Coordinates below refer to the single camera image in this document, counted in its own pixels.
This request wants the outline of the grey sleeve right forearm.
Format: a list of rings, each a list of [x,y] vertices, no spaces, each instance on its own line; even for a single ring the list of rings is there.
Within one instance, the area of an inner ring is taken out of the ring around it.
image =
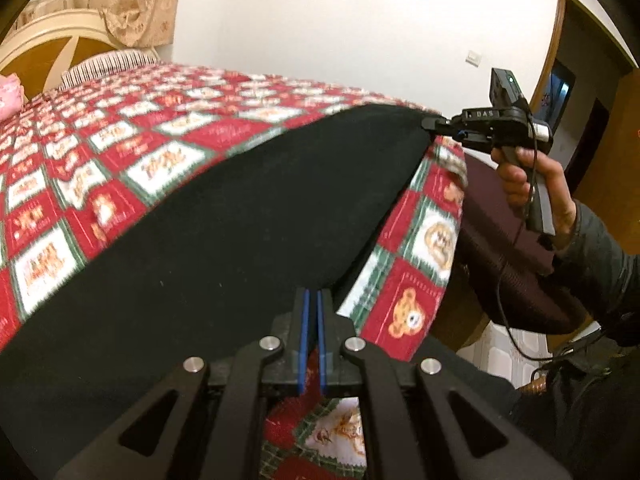
[[[601,219],[577,203],[574,232],[555,252],[555,273],[621,347],[639,343],[639,257],[614,240]]]

